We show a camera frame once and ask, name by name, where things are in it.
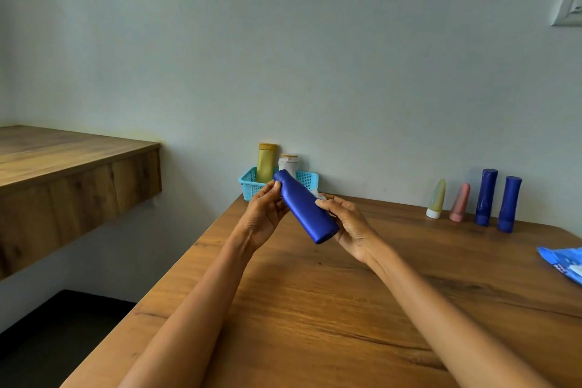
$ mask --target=wet wipes package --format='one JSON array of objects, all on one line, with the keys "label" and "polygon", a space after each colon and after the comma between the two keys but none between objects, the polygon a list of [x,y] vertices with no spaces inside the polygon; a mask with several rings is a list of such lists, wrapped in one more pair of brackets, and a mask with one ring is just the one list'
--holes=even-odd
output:
[{"label": "wet wipes package", "polygon": [[582,285],[582,248],[550,250],[538,247],[542,258],[553,265],[558,272]]}]

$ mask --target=bottle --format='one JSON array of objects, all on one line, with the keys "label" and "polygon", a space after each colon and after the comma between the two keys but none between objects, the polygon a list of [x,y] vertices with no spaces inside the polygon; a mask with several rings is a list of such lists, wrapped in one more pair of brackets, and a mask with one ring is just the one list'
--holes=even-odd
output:
[{"label": "bottle", "polygon": [[426,209],[426,216],[433,219],[439,219],[440,213],[442,212],[442,203],[445,201],[445,192],[447,191],[447,184],[445,179],[440,179],[436,184],[433,195],[431,197],[431,203]]},{"label": "bottle", "polygon": [[471,193],[471,186],[468,183],[461,184],[461,189],[459,189],[459,194],[453,204],[453,208],[450,210],[449,218],[454,222],[462,222],[465,217],[465,210],[467,209],[467,201],[469,200],[469,194]]},{"label": "bottle", "polygon": [[511,233],[513,231],[515,210],[517,209],[517,199],[522,181],[519,177],[507,177],[505,179],[505,191],[503,192],[503,201],[499,211],[499,220],[497,221],[497,228],[502,232]]},{"label": "bottle", "polygon": [[299,158],[297,155],[282,153],[279,155],[279,170],[285,169],[287,172],[289,172],[289,175],[296,179],[297,176],[295,172],[297,172],[298,161]]},{"label": "bottle", "polygon": [[316,197],[285,169],[273,178],[281,182],[281,195],[285,203],[316,244],[321,244],[339,231],[339,226],[329,213],[317,207]]},{"label": "bottle", "polygon": [[498,173],[495,169],[483,170],[481,189],[479,190],[479,198],[477,198],[477,211],[475,212],[475,223],[479,226],[487,227],[489,225]]},{"label": "bottle", "polygon": [[275,165],[275,152],[277,145],[271,143],[258,143],[257,175],[255,181],[268,183],[273,179],[273,166]]}]

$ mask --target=wooden table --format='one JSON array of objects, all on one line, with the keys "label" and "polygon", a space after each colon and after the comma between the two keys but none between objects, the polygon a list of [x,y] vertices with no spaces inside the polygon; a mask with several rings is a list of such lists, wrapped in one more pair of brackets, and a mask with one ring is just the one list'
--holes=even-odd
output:
[{"label": "wooden table", "polygon": [[0,128],[0,280],[161,190],[159,143]]},{"label": "wooden table", "polygon": [[[582,382],[582,287],[535,251],[582,245],[556,227],[511,235],[415,206],[353,198],[433,285],[549,380]],[[215,258],[237,199],[64,383],[113,388]],[[251,260],[208,368],[208,387],[453,387],[451,375],[370,270],[315,245],[289,214]]]}]

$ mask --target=light switch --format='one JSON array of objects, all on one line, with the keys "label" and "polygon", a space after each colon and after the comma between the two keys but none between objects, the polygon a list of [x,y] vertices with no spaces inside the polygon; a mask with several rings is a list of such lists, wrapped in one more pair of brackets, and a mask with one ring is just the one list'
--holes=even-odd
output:
[{"label": "light switch", "polygon": [[557,0],[552,25],[582,26],[582,0]]}]

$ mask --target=blue bottle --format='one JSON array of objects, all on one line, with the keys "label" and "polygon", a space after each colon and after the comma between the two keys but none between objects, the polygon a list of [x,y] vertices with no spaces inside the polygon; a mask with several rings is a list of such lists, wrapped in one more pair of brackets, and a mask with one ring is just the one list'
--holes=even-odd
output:
[{"label": "blue bottle", "polygon": [[475,212],[475,223],[479,226],[487,227],[491,218],[491,207],[493,207],[493,193],[495,192],[495,182],[497,174],[495,169],[484,169],[481,179],[481,189],[477,199],[477,211]]},{"label": "blue bottle", "polygon": [[515,210],[522,181],[519,177],[507,177],[505,179],[505,192],[503,192],[503,201],[499,211],[499,221],[497,222],[497,228],[502,232],[511,233],[513,231]]},{"label": "blue bottle", "polygon": [[317,207],[316,197],[289,172],[282,169],[273,175],[273,179],[281,182],[285,203],[316,244],[327,241],[339,231],[339,226],[327,211]]}]

